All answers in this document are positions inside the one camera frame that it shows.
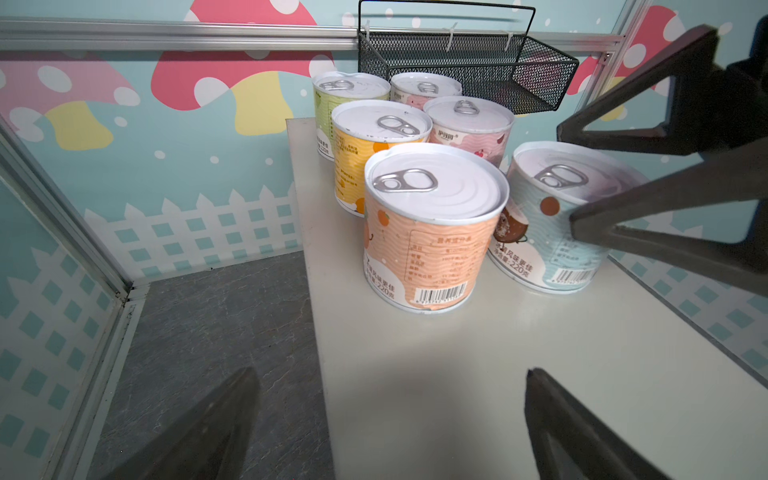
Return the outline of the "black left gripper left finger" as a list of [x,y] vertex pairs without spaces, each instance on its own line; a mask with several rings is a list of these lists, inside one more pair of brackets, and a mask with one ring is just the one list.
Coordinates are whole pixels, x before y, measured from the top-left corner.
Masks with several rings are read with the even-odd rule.
[[237,479],[260,404],[260,382],[243,367],[107,479]]

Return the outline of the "brown label can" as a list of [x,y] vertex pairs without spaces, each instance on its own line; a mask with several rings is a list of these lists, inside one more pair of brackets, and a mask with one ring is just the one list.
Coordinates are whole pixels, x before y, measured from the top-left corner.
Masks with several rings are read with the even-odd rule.
[[363,270],[385,302],[411,313],[454,310],[472,295],[510,187],[489,161],[408,143],[364,168]]

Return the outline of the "pink white label can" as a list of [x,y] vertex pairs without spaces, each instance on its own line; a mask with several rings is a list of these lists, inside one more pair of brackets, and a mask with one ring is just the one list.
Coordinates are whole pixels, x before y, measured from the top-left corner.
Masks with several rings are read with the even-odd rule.
[[516,120],[508,108],[475,97],[446,96],[428,101],[430,143],[452,146],[479,156],[499,168]]

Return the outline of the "yellow label can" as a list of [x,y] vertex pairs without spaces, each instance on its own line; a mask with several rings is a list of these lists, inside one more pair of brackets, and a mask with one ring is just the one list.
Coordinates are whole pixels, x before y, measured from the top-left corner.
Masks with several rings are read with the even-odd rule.
[[335,199],[345,211],[358,217],[365,213],[367,161],[395,145],[423,143],[433,129],[433,121],[425,112],[385,100],[341,104],[333,110],[331,121]]

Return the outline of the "white lid can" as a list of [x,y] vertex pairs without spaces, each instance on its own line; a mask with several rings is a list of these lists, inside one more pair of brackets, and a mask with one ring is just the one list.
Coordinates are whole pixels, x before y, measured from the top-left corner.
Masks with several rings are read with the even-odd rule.
[[507,180],[510,197],[488,256],[514,280],[553,294],[586,288],[608,255],[606,248],[572,237],[573,211],[647,182],[599,151],[555,141],[517,147]]

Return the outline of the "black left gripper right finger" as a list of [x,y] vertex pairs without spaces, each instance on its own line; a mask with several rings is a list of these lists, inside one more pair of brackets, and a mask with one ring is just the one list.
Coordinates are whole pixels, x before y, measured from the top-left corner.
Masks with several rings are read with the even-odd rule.
[[665,479],[541,368],[526,375],[525,419],[541,479]]

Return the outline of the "green label can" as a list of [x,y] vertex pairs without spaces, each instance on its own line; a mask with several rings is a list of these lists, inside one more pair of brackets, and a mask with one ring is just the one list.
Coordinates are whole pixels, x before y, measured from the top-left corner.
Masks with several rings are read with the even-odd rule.
[[312,78],[318,152],[334,161],[332,112],[344,103],[357,100],[388,100],[390,83],[366,73],[326,72]]

